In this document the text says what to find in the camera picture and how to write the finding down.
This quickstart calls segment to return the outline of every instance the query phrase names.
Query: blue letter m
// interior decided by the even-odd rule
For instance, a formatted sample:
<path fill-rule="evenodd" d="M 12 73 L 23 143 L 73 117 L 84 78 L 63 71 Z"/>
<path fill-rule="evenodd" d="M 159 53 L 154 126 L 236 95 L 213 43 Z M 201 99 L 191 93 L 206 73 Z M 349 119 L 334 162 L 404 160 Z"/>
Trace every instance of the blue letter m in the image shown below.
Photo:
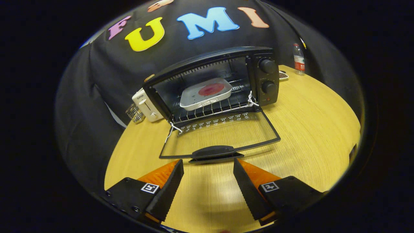
<path fill-rule="evenodd" d="M 197 26 L 203 28 L 209 33 L 214 32 L 214 24 L 217 22 L 219 25 L 217 30 L 227 31 L 238 29 L 239 26 L 234 24 L 233 21 L 226 14 L 226 8 L 224 7 L 212 7 L 207 11 L 207 17 L 202 17 L 193 13 L 181 15 L 177 18 L 177 21 L 182 21 L 190 33 L 188 39 L 192 40 L 204 35 L 204 32 L 198 30 Z"/>

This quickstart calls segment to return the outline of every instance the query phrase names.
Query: white string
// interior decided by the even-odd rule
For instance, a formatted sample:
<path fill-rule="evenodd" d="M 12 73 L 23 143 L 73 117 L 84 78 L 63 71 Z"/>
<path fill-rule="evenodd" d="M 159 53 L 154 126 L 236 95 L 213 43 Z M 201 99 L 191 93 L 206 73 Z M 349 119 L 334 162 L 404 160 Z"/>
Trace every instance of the white string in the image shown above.
<path fill-rule="evenodd" d="M 256 105 L 256 106 L 259 106 L 258 104 L 256 104 L 255 102 L 253 102 L 252 101 L 252 98 L 255 100 L 255 102 L 256 102 L 256 99 L 253 97 L 253 95 L 252 95 L 252 91 L 250 91 L 250 94 L 249 94 L 249 99 L 247 100 L 247 102 L 250 102 L 251 104 L 254 104 L 254 105 Z"/>
<path fill-rule="evenodd" d="M 167 143 L 167 139 L 171 136 L 171 133 L 173 132 L 173 128 L 177 129 L 180 133 L 182 133 L 183 131 L 177 127 L 174 126 L 174 124 L 172 122 L 170 122 L 170 125 L 172 126 L 170 134 L 167 136 L 167 138 L 165 139 L 165 143 Z"/>

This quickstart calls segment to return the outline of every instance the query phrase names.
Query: plastic bottle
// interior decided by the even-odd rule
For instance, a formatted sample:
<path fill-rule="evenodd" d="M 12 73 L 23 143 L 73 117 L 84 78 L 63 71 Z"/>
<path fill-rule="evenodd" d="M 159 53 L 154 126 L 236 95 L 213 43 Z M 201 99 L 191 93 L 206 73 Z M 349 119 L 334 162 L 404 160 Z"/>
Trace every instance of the plastic bottle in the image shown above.
<path fill-rule="evenodd" d="M 293 44 L 293 58 L 295 59 L 295 70 L 298 75 L 305 75 L 305 58 L 298 44 Z"/>

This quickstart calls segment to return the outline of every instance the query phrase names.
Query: letter u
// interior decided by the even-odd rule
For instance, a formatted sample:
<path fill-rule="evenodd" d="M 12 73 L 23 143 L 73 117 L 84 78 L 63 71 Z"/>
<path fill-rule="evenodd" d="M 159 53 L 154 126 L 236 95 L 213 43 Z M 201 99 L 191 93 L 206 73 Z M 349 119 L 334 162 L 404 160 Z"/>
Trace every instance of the letter u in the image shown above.
<path fill-rule="evenodd" d="M 154 36 L 151 39 L 143 40 L 140 31 L 142 28 L 137 28 L 134 31 L 130 32 L 127 36 L 125 36 L 125 40 L 130 43 L 132 50 L 136 52 L 144 51 L 149 47 L 158 43 L 165 34 L 164 28 L 161 24 L 162 17 L 158 17 L 149 21 L 145 26 L 150 26 L 152 31 L 154 31 Z"/>

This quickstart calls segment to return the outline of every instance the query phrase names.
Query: wire rack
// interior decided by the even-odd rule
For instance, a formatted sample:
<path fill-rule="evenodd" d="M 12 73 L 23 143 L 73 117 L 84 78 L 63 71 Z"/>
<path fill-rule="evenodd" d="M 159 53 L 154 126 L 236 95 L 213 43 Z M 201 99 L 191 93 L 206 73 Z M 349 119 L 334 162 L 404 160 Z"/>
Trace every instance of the wire rack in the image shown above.
<path fill-rule="evenodd" d="M 178 96 L 178 101 L 174 105 L 174 109 L 176 110 L 173 112 L 172 122 L 175 124 L 245 107 L 251 107 L 252 104 L 247 101 L 250 92 L 249 89 L 239 80 L 231 81 L 229 83 L 233 86 L 231 89 L 231 96 L 229 98 L 205 105 L 192 111 L 187 111 L 179 107 L 179 99 L 181 96 Z"/>

